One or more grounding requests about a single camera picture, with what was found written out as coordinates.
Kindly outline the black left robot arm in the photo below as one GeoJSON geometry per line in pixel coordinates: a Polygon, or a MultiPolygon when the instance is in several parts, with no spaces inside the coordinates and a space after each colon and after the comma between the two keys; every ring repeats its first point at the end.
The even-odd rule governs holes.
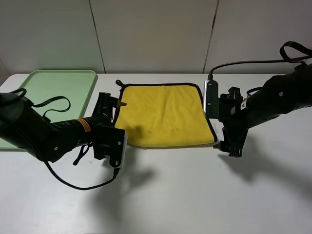
{"type": "Polygon", "coordinates": [[[51,122],[35,111],[25,97],[25,89],[1,93],[0,137],[27,151],[40,161],[56,162],[79,146],[94,149],[98,160],[109,157],[114,168],[121,168],[125,156],[127,134],[112,124],[113,108],[119,99],[100,92],[91,117],[51,122]]]}

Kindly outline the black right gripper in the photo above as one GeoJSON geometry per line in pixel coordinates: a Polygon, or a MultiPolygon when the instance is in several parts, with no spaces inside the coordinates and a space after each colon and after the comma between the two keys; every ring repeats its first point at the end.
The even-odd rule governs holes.
{"type": "Polygon", "coordinates": [[[242,150],[247,136],[247,130],[239,123],[238,114],[243,96],[240,89],[231,87],[227,94],[219,98],[219,121],[223,124],[224,139],[214,145],[215,149],[229,152],[229,157],[242,157],[242,150]]]}

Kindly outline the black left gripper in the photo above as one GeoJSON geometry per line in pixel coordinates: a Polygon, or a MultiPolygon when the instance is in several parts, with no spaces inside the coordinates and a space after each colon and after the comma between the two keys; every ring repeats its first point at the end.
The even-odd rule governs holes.
{"type": "Polygon", "coordinates": [[[120,101],[111,94],[100,92],[95,108],[92,113],[92,133],[94,135],[93,149],[94,158],[103,160],[109,149],[109,138],[112,136],[113,130],[116,127],[113,124],[113,109],[126,106],[127,103],[120,101]]]}

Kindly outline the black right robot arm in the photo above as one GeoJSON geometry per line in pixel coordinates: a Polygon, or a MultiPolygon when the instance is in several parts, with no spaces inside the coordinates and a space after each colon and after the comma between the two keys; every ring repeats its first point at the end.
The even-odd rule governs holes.
{"type": "Polygon", "coordinates": [[[312,105],[312,66],[299,65],[288,75],[276,75],[246,98],[232,87],[219,98],[218,120],[223,137],[215,148],[230,157],[241,157],[248,130],[282,114],[312,105]]]}

